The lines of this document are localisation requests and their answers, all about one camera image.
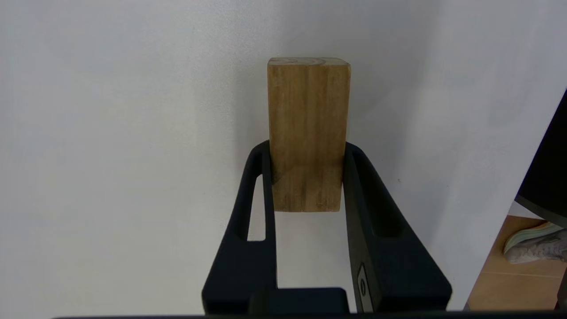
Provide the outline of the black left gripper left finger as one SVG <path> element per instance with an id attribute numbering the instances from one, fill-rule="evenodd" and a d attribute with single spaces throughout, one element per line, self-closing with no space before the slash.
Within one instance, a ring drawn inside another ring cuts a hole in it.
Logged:
<path id="1" fill-rule="evenodd" d="M 264 194 L 265 238 L 249 241 L 257 178 Z M 243 169 L 237 197 L 217 254 L 201 291 L 207 314 L 247 314 L 253 295 L 277 288 L 275 208 L 269 141 L 255 146 Z"/>

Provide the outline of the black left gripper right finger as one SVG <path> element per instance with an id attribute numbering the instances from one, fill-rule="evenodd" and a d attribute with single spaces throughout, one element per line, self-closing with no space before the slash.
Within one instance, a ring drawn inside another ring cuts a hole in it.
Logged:
<path id="1" fill-rule="evenodd" d="M 358 312 L 445 311 L 452 288 L 362 149 L 346 144 L 343 191 Z"/>

